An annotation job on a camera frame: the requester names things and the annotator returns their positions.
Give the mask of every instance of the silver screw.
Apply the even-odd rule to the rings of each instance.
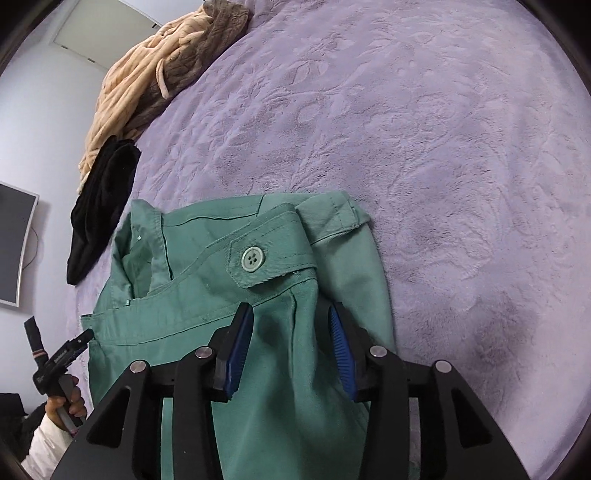
[[[446,362],[445,360],[439,360],[438,362],[436,362],[435,368],[437,369],[438,372],[441,372],[442,374],[448,374],[449,372],[452,371],[451,363]]]
[[[144,362],[143,360],[136,360],[134,363],[131,364],[129,369],[134,374],[139,374],[140,372],[146,370],[146,362]]]
[[[374,345],[369,349],[369,353],[375,358],[383,358],[388,355],[388,351],[381,345]]]
[[[195,350],[195,356],[197,358],[209,358],[212,354],[213,350],[210,349],[208,346],[202,346]]]

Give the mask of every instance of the triangular cutout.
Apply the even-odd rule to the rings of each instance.
[[[131,392],[127,388],[118,393],[100,416],[99,421],[92,426],[87,438],[89,443],[110,448],[119,447],[130,395]]]
[[[457,388],[452,390],[452,400],[456,410],[462,446],[467,449],[490,443],[492,441],[491,433],[484,426],[464,394]]]

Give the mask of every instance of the beige blanket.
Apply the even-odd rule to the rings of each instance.
[[[167,23],[155,35],[133,47],[111,69],[103,81],[96,113],[86,136],[84,157],[80,161],[80,193],[95,158],[111,135],[121,137],[125,124],[153,78],[162,70],[164,61],[201,37],[212,23],[203,6]]]

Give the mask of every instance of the hand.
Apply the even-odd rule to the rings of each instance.
[[[72,375],[74,385],[77,385],[79,380]],[[57,409],[64,406],[66,399],[64,397],[49,397],[45,404],[45,413],[47,417],[60,429],[67,431],[66,426],[62,422],[60,416],[57,414]],[[70,399],[70,413],[75,417],[83,417],[86,415],[86,407],[84,406],[84,398],[78,387],[72,391]]]

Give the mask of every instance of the white sleeve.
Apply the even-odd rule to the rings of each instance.
[[[71,442],[70,434],[59,429],[45,415],[33,434],[29,455],[23,460],[22,467],[33,480],[50,480]]]

